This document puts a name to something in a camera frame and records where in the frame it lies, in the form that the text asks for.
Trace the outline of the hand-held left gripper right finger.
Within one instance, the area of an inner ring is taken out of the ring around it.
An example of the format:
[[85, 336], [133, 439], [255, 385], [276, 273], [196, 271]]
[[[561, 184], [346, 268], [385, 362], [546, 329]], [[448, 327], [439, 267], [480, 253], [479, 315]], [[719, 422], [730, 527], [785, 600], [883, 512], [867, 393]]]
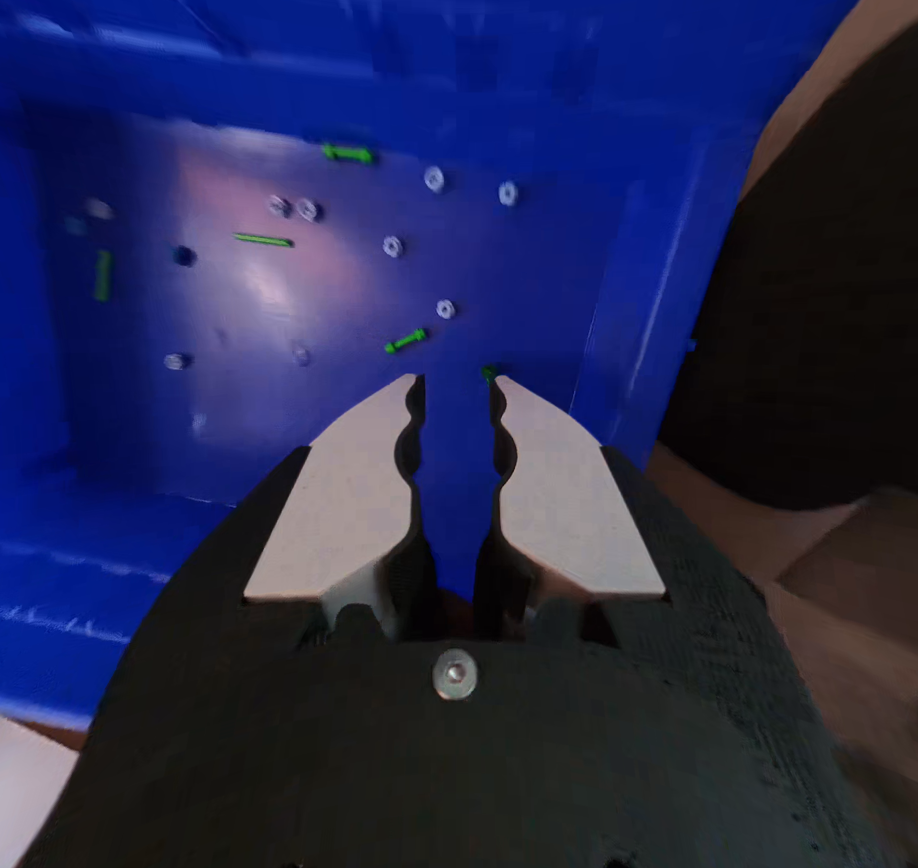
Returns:
[[664, 598], [599, 441], [506, 375], [489, 383], [489, 410], [499, 483], [481, 547], [481, 631], [523, 631], [557, 598]]

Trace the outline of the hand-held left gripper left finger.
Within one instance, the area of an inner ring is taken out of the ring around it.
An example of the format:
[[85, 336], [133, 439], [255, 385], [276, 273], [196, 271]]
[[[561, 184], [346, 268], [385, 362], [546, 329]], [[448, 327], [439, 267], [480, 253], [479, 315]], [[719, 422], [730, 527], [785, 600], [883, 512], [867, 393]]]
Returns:
[[330, 423], [309, 445], [244, 589], [252, 603], [306, 601], [328, 625], [366, 605], [384, 632], [402, 632], [408, 601], [388, 568], [419, 535], [404, 450], [423, 415], [424, 380], [407, 373]]

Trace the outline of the large blue plastic bin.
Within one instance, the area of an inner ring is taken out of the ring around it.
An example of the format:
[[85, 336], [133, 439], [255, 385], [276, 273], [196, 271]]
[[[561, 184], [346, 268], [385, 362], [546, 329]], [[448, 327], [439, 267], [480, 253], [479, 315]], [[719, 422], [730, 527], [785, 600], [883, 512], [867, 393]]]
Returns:
[[86, 729], [203, 537], [402, 374], [462, 596], [483, 366], [645, 464], [754, 145], [858, 1], [2, 0], [2, 713]]

